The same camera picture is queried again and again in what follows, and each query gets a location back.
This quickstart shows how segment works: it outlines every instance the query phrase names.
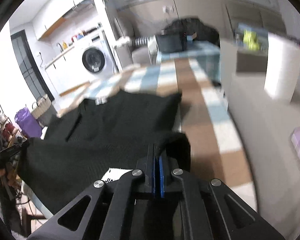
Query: metal pivot bolt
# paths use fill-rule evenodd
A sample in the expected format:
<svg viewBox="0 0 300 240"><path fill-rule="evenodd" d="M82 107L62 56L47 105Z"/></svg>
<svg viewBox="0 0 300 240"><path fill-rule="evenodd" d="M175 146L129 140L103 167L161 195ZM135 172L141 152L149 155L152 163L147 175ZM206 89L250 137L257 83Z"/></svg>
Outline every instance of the metal pivot bolt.
<svg viewBox="0 0 300 240"><path fill-rule="evenodd" d="M134 171L132 171L132 175L133 176L140 176L141 174L142 174L141 170L134 170Z"/></svg>
<svg viewBox="0 0 300 240"><path fill-rule="evenodd" d="M173 174L174 175L181 175L183 173L183 170L182 169L174 169L173 170Z"/></svg>
<svg viewBox="0 0 300 240"><path fill-rule="evenodd" d="M221 185L221 180L220 180L220 179L213 179L213 180L211 181L211 184L212 184L213 186L215 186L215 187L218 187L218 186Z"/></svg>
<svg viewBox="0 0 300 240"><path fill-rule="evenodd" d="M98 187L103 187L104 184L105 183L102 180L97 180L93 183L93 186L98 188Z"/></svg>

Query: washing machine door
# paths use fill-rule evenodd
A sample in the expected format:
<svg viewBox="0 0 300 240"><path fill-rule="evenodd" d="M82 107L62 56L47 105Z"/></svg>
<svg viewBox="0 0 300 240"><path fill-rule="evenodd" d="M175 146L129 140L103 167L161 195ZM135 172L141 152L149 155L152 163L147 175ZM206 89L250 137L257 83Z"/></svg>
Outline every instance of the washing machine door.
<svg viewBox="0 0 300 240"><path fill-rule="evenodd" d="M91 73L98 73L105 66L105 56L102 51L96 47L88 48L82 55L84 67Z"/></svg>

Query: purple bag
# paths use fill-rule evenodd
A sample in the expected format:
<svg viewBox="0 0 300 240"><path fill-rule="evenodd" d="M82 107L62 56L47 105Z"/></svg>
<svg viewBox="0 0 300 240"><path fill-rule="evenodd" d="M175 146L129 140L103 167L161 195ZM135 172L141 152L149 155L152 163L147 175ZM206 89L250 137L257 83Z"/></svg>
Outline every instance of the purple bag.
<svg viewBox="0 0 300 240"><path fill-rule="evenodd" d="M14 117L22 132L28 137L41 137L42 128L27 107L19 110Z"/></svg>

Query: checkered tablecloth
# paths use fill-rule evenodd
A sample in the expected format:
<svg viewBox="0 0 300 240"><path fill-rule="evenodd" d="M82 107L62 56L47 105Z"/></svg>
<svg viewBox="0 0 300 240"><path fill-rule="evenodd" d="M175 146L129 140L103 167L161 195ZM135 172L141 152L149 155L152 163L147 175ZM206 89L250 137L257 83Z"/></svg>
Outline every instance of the checkered tablecloth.
<svg viewBox="0 0 300 240"><path fill-rule="evenodd" d="M67 100L72 103L64 112L77 107L84 98L101 99L114 95L119 88L160 96L182 91L174 130L186 133L189 139L191 172L204 180L221 179L257 209L254 184L238 132L221 94L197 59L170 60L95 81L83 91L69 95Z"/></svg>
<svg viewBox="0 0 300 240"><path fill-rule="evenodd" d="M187 50L177 53L157 54L157 65L176 58L195 58L210 80L220 83L220 48L208 41L188 42Z"/></svg>

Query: faucet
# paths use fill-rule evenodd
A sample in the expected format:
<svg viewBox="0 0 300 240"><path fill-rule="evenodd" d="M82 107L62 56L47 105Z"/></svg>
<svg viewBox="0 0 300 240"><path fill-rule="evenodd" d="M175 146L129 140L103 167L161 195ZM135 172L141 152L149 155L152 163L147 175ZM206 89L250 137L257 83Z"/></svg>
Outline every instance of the faucet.
<svg viewBox="0 0 300 240"><path fill-rule="evenodd" d="M57 46L58 45L60 46L60 52L63 52L63 47L61 46L61 44L59 42L57 43Z"/></svg>

